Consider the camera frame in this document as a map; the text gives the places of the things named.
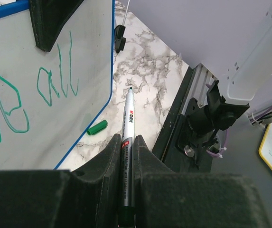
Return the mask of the blue framed whiteboard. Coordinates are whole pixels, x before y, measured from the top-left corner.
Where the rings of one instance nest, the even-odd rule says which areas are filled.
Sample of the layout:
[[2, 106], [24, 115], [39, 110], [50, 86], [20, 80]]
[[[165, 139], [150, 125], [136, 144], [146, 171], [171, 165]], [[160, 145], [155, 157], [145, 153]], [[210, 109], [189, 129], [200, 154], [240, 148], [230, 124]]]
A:
[[58, 168], [108, 105], [114, 5], [0, 6], [0, 170]]

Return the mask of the green marker cap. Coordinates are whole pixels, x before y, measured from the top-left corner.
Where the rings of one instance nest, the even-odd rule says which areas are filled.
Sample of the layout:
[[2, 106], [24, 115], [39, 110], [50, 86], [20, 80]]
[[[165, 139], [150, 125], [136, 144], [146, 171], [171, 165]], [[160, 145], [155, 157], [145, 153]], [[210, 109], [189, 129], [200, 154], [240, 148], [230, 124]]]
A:
[[95, 135], [100, 131], [104, 130], [108, 126], [108, 122], [106, 120], [102, 120], [96, 125], [89, 128], [86, 132], [88, 135]]

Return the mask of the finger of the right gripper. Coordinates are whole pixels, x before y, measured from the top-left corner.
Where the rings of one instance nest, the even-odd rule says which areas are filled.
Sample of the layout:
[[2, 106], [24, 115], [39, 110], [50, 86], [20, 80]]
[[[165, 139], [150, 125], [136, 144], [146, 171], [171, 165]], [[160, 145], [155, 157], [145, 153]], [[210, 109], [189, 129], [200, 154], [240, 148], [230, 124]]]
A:
[[36, 47], [50, 52], [63, 26], [83, 0], [29, 0]]

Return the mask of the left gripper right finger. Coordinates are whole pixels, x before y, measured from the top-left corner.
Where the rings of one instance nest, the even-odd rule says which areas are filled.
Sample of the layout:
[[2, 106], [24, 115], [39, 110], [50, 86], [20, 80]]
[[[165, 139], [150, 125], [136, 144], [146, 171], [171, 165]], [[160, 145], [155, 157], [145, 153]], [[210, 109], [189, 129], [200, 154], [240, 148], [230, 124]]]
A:
[[135, 152], [139, 228], [269, 228], [253, 182], [244, 176], [175, 173], [138, 135]]

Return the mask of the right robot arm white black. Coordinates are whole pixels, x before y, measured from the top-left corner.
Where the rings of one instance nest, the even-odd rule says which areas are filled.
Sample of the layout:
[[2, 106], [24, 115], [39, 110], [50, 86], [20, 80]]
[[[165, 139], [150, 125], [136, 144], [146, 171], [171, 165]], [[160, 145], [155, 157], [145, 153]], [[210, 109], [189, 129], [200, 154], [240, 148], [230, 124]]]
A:
[[[38, 57], [34, 62], [42, 64], [43, 56], [61, 57], [62, 41], [73, 50], [80, 43], [76, 58], [68, 59], [68, 67], [77, 66], [75, 74], [63, 78], [58, 73], [40, 66], [34, 78], [37, 93], [48, 105], [53, 105], [53, 96], [67, 96], [93, 91], [90, 102], [102, 96], [109, 99], [112, 85], [102, 85], [102, 79], [113, 76], [113, 52], [121, 48], [124, 38], [121, 25], [114, 25], [114, 1], [106, 16], [99, 16], [93, 23], [93, 7], [85, 0], [29, 0], [29, 14]], [[209, 131], [225, 130], [248, 108], [258, 88], [272, 74], [272, 7], [262, 22], [256, 38], [245, 54], [228, 69], [225, 80], [215, 81], [207, 92], [207, 105], [188, 116], [187, 128], [197, 135]]]

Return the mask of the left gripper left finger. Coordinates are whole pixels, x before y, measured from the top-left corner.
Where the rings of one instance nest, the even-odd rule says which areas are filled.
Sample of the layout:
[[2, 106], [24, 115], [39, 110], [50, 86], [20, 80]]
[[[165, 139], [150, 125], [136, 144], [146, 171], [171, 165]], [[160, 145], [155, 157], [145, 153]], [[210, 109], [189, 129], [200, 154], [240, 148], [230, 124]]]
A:
[[0, 171], [0, 228], [114, 228], [121, 137], [75, 171]]

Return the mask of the white green marker pen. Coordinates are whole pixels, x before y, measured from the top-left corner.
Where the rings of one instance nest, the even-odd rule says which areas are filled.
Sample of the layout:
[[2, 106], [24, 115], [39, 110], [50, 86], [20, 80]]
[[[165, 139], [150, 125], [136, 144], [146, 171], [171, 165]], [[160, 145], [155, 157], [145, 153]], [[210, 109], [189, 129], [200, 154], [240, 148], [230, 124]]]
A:
[[118, 226], [133, 228], [135, 226], [135, 199], [134, 199], [134, 153], [135, 141], [134, 124], [134, 94], [128, 89], [122, 122], [121, 165], [120, 165], [120, 195], [118, 203]]

